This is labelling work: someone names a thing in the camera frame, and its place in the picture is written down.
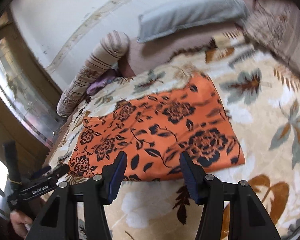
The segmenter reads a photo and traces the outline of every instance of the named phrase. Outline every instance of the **orange floral cloth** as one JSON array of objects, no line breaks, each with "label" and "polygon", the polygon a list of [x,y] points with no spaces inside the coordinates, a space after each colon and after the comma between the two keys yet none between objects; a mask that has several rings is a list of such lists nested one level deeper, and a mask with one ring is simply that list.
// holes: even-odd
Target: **orange floral cloth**
[{"label": "orange floral cloth", "polygon": [[85,117],[70,158],[70,174],[90,178],[128,156],[125,180],[182,177],[179,156],[188,151],[206,172],[244,164],[220,97],[211,81],[195,74],[183,89],[117,103],[102,117]]}]

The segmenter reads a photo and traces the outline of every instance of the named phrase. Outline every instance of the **striped pillow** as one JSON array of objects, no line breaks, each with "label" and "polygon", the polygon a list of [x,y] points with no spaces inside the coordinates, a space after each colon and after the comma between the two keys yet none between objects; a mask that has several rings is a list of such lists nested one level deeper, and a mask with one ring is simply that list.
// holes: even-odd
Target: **striped pillow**
[{"label": "striped pillow", "polygon": [[112,31],[104,37],[85,60],[69,87],[63,91],[57,106],[57,114],[68,117],[79,104],[87,88],[129,48],[129,38],[125,33]]}]

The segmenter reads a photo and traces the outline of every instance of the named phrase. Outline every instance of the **beige floral rug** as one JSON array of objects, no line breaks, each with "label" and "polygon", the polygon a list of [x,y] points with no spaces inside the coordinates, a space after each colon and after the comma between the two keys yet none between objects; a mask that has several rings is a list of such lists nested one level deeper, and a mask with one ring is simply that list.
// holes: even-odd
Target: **beige floral rug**
[{"label": "beige floral rug", "polygon": [[[248,180],[280,236],[289,238],[300,227],[300,80],[250,44],[178,55],[154,69],[158,78],[149,78],[149,73],[117,78],[79,105],[50,165],[68,163],[85,117],[109,114],[123,99],[183,88],[198,71],[212,79],[246,159],[244,165],[213,174],[231,183]],[[75,184],[86,179],[66,175],[60,180]],[[113,239],[192,240],[202,206],[189,198],[183,180],[123,182],[105,211]],[[80,205],[79,217],[80,237],[85,239]],[[223,221],[221,238],[227,239],[227,203]]]}]

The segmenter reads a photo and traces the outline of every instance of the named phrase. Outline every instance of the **white wall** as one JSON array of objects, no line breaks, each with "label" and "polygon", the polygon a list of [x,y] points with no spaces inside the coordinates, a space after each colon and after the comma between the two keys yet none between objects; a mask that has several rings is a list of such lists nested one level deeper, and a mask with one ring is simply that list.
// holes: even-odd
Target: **white wall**
[{"label": "white wall", "polygon": [[17,26],[43,67],[51,64],[72,33],[109,0],[13,0]]},{"label": "white wall", "polygon": [[[37,60],[47,68],[67,40],[94,11],[110,0],[13,0],[11,10],[17,26]],[[131,0],[102,18],[84,35],[60,64],[48,71],[66,89],[85,58],[109,31],[118,30],[131,38],[138,34],[138,15],[173,0]]]}]

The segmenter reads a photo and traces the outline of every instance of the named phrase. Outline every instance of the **gray pillow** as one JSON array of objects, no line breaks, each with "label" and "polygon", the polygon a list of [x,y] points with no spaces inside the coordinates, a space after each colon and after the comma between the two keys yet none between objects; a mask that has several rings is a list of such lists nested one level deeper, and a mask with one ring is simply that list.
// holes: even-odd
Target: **gray pillow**
[{"label": "gray pillow", "polygon": [[240,23],[248,14],[243,0],[178,0],[166,3],[139,15],[137,42],[152,41],[178,29],[208,23]]}]

